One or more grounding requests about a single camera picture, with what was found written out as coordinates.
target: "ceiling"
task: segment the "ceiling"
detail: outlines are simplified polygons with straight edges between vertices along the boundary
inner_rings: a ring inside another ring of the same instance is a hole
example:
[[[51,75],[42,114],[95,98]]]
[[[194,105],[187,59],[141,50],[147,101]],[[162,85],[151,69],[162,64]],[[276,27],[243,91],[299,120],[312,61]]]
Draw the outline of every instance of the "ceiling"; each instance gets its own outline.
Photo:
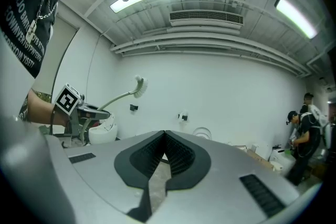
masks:
[[[298,63],[297,66],[301,69],[301,72],[296,73],[298,76],[315,73],[319,76],[330,76],[330,61],[325,52],[334,46],[334,36],[331,31],[331,19],[320,0],[290,0],[318,30],[313,39],[305,37],[298,27],[275,9],[276,0],[144,0],[118,13],[114,13],[110,8],[116,0],[60,1],[104,33],[113,43],[113,47],[137,40],[143,37],[146,31],[171,27],[169,13],[172,11],[208,9],[240,14],[244,17],[244,26],[240,29],[239,37],[266,45],[267,49],[257,47],[260,53],[255,50],[239,52],[231,49],[231,54],[243,54],[246,57],[277,63],[272,57],[262,53],[269,48],[273,52],[278,51],[282,58],[286,56]],[[160,46],[151,50],[160,52]],[[198,50],[219,51],[218,47],[203,47]],[[307,62],[318,55],[320,57],[307,66]],[[332,85],[334,82],[332,76],[330,77]]]

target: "man in cap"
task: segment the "man in cap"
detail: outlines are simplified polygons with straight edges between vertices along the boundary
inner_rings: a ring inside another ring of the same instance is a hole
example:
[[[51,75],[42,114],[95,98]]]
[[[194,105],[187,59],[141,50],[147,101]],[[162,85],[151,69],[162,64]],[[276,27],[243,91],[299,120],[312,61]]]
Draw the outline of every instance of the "man in cap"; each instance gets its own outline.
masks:
[[[287,179],[297,186],[301,182],[310,157],[320,144],[320,124],[309,112],[298,114],[296,111],[291,111],[287,119],[287,124],[291,122],[299,126],[300,136],[291,142],[296,147],[298,158],[287,175]]]

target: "white wall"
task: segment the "white wall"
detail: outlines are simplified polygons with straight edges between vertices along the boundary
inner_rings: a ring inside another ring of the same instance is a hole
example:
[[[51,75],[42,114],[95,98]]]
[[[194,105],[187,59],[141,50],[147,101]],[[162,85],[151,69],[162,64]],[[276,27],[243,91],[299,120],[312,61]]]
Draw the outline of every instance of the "white wall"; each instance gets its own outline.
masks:
[[[117,91],[132,90],[134,75],[149,79],[140,99],[126,97],[108,109],[116,114],[119,138],[154,130],[192,133],[208,128],[213,140],[234,145],[288,139],[287,113],[301,107],[303,80],[252,61],[203,55],[125,57],[118,65]],[[139,106],[131,113],[130,104]],[[177,114],[188,110],[188,122]]]
[[[74,27],[56,17],[54,34],[48,43],[40,73],[32,87],[35,91],[51,94],[59,63],[75,33]]]
[[[119,57],[110,51],[111,42],[90,25],[82,26],[70,43],[59,67],[52,101],[65,83],[86,96],[86,102],[101,105],[114,89]]]

